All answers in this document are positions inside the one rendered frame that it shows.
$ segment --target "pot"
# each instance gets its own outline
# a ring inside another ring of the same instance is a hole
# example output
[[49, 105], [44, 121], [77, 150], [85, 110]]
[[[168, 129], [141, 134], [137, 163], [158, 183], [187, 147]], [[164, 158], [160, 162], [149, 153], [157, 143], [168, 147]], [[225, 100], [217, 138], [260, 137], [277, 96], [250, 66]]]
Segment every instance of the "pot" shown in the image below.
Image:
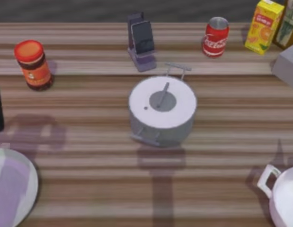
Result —
[[[267, 186], [271, 174], [277, 178], [273, 189]], [[258, 183], [269, 198], [269, 210], [276, 227], [293, 227], [293, 167], [282, 172], [273, 165], [267, 165]]]

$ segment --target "gray box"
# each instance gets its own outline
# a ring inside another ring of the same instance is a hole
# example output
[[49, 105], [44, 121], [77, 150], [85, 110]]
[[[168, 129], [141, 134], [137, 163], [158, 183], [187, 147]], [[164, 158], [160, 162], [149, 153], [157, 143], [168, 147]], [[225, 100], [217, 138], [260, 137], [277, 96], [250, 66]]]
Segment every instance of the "gray box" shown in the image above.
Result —
[[272, 73], [293, 87], [293, 45], [278, 55]]

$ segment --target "red lid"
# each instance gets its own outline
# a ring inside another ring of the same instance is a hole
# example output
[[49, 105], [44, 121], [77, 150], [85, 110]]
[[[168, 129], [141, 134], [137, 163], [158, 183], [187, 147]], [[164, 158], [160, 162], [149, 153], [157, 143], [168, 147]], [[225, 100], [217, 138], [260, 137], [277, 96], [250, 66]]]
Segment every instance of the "red lid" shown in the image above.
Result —
[[25, 40], [18, 43], [14, 48], [14, 55], [18, 61], [32, 62], [43, 54], [43, 46], [36, 40]]

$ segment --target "dark background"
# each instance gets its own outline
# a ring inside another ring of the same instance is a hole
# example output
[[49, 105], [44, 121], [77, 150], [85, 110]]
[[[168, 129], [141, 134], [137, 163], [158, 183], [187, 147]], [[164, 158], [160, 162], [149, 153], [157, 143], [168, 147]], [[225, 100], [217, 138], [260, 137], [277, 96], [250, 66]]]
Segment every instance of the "dark background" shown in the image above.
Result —
[[144, 11], [151, 22], [250, 22], [258, 0], [0, 0], [0, 22], [125, 22]]

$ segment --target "yellow juice box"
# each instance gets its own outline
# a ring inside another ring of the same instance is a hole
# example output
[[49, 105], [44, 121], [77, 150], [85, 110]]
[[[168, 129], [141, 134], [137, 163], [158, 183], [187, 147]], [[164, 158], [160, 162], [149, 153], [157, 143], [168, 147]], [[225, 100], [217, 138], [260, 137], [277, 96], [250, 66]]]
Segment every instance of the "yellow juice box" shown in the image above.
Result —
[[271, 0], [261, 0], [256, 7], [249, 33], [245, 42], [248, 49], [264, 54], [278, 27], [284, 6]]

